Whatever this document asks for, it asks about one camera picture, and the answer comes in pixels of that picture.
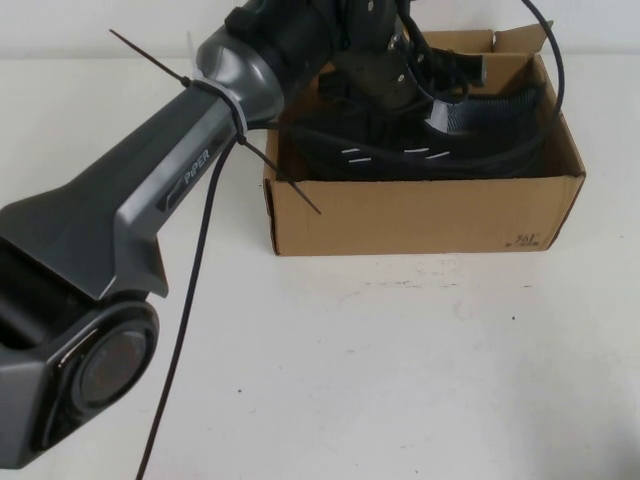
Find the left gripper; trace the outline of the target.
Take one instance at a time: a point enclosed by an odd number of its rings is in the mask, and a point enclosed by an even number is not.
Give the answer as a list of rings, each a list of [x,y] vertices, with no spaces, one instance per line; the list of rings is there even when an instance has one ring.
[[[462,54],[435,48],[432,60],[439,87],[485,85],[487,65],[482,54]],[[334,57],[334,66],[365,98],[384,111],[397,112],[419,100],[417,81],[399,50],[342,52]]]

